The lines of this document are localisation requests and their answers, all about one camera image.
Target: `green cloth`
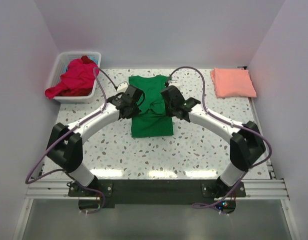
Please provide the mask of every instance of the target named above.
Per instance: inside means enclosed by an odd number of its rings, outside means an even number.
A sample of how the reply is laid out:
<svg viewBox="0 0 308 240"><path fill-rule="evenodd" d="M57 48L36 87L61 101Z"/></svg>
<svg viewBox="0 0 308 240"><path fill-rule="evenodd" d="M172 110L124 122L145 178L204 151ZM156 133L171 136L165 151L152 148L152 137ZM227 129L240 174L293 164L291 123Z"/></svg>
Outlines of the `green cloth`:
<svg viewBox="0 0 308 240"><path fill-rule="evenodd" d="M132 118L132 137L161 137L172 136L173 121L166 116L165 102L160 92L165 88L167 77L157 75L155 77L130 76L129 84L145 92L145 101L140 105L141 112Z"/></svg>

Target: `white basket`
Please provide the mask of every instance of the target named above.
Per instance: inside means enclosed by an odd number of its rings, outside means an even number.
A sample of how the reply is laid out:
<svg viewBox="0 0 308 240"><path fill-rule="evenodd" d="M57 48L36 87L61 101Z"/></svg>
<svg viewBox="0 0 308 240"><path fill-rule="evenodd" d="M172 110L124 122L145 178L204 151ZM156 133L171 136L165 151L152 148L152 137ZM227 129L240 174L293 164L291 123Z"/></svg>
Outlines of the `white basket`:
<svg viewBox="0 0 308 240"><path fill-rule="evenodd" d="M74 59L80 59L82 56L89 58L93 57L96 64L100 67L101 54L95 51L68 51L59 54L54 64L52 73L50 75L47 88L51 88L60 83L60 75L64 74L68 64ZM97 82L94 81L94 86L88 96L56 96L53 99L62 104L86 104L91 103L94 99L94 93Z"/></svg>

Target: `table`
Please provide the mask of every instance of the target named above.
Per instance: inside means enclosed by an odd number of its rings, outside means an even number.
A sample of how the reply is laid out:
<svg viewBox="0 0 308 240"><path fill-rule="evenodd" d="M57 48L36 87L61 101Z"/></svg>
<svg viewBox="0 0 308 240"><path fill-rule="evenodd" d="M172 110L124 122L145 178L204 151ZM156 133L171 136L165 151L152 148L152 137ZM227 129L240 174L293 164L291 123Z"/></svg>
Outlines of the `table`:
<svg viewBox="0 0 308 240"><path fill-rule="evenodd" d="M254 120L249 99L246 97L216 98L210 78L210 69L200 69L206 80L208 108L236 121ZM104 69L119 84L129 76L168 76L173 69ZM99 79L106 97L115 89L100 73ZM202 81L197 73L183 69L174 78L182 83L184 97L202 99ZM92 103L62 104L57 122L74 122L103 102L99 88ZM229 163L229 145L209 130L173 118L174 135L165 137L132 138L131 120L121 119L104 127L84 144L83 163L98 178L104 179L216 179ZM46 158L43 173L59 168ZM62 172L47 176L51 180L68 177ZM266 163L253 168L245 179L270 179Z"/></svg>

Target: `red cloth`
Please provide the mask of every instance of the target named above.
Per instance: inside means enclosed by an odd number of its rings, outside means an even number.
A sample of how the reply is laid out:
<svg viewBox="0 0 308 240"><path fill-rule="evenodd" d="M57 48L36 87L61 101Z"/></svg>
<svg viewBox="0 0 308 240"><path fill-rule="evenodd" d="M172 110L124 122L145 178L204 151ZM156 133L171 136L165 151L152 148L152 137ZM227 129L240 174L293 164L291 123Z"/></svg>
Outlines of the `red cloth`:
<svg viewBox="0 0 308 240"><path fill-rule="evenodd" d="M45 91L46 97L53 99L55 96L88 96L95 81L95 67L97 65L87 56L72 60L68 64L68 71L60 76L61 82Z"/></svg>

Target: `terrazzo table surface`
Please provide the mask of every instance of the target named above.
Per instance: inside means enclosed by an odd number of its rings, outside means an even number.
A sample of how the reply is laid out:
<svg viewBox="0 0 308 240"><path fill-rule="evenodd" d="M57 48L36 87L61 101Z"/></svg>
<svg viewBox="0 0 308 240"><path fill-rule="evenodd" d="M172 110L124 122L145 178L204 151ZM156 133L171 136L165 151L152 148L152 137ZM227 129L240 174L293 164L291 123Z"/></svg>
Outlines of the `terrazzo table surface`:
<svg viewBox="0 0 308 240"><path fill-rule="evenodd" d="M129 76L168 76L173 69L104 69L119 84ZM216 98L210 78L210 69L201 69L206 80L208 108L236 121L253 119L246 97ZM113 86L100 73L99 79L106 97L115 94ZM202 82L194 71L183 69L173 79L182 83L184 97L201 101ZM57 122L74 122L98 108L103 102L99 88L96 97L88 104L62 104ZM110 179L216 179L229 163L229 145L209 130L173 118L174 136L132 138L131 120L121 119L94 134L83 145L83 163L98 178ZM46 158L43 172L59 168ZM68 179L56 172L47 179ZM253 168L245 179L269 179L266 163Z"/></svg>

